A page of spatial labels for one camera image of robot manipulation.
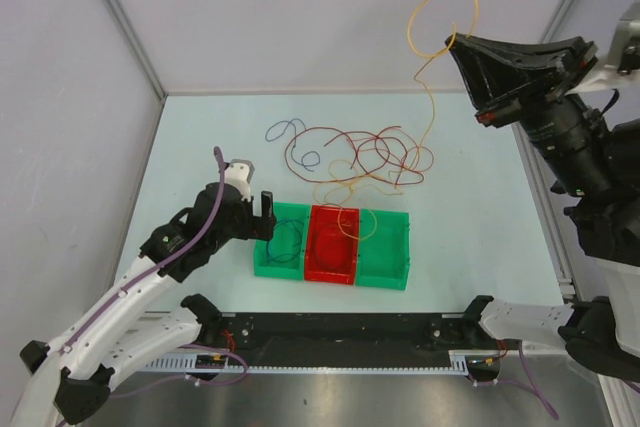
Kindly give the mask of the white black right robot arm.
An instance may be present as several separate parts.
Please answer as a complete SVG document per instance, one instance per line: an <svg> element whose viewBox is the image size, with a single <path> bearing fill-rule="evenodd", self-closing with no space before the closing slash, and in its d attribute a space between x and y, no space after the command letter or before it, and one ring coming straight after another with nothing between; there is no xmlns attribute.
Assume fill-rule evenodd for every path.
<svg viewBox="0 0 640 427"><path fill-rule="evenodd" d="M639 124L609 127L579 96L598 66L595 45L581 37L531 45L457 34L445 45L477 122L520 126L554 175L552 191L576 199L564 213L609 289L559 308L478 297L478 313L461 323L463 340L473 348L495 338L547 344L594 373L637 382Z"/></svg>

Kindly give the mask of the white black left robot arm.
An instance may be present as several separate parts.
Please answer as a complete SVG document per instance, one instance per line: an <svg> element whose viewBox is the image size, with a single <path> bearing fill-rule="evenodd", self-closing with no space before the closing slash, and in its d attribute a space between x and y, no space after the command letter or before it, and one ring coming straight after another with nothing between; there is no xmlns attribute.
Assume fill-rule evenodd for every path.
<svg viewBox="0 0 640 427"><path fill-rule="evenodd" d="M205 266L229 241L272 238L273 195L261 194L254 215L248 181L206 186L190 208L156 228L125 274L74 324L48 342L20 352L30 379L10 420L13 426L77 425L149 361L184 345L207 347L221 334L212 304L192 295L153 327L127 332L146 307Z"/></svg>

